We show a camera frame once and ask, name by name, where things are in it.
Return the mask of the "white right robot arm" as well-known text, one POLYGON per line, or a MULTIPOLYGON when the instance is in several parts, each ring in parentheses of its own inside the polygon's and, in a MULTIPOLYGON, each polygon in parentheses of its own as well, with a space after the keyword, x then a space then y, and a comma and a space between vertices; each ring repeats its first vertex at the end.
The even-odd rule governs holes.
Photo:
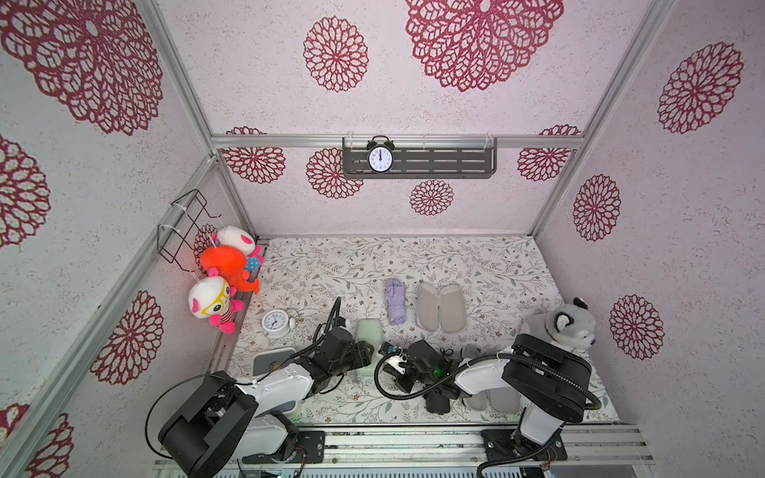
POLYGON ((583 358, 529 334, 501 352, 466 346, 456 354, 425 340, 404 350, 381 348, 388 358, 376 368, 376 388, 391 400, 423 398, 426 411, 448 414, 452 402, 517 414, 512 441, 532 449, 554 441, 567 423, 580 423, 602 406, 590 392, 592 367, 583 358))

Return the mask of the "mint green zippered umbrella case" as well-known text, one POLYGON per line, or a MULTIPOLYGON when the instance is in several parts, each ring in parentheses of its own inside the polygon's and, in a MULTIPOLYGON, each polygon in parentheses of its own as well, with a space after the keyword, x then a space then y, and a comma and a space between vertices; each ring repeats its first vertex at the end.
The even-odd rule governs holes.
POLYGON ((384 342, 384 328, 380 320, 364 319, 357 324, 355 338, 357 341, 366 342, 373 347, 372 360, 368 366, 356 370, 357 380, 371 378, 374 374, 381 355, 379 350, 384 342))

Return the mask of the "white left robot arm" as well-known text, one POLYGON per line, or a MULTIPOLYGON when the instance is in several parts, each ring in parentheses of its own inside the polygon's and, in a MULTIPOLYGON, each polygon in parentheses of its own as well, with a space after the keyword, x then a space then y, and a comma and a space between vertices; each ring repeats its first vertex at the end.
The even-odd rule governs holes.
POLYGON ((324 392, 332 378, 370 366, 373 356, 372 345, 338 327, 261 378, 208 374, 157 439, 188 477, 212 477, 233 459, 257 455, 287 461, 297 454, 299 428, 280 407, 324 392))

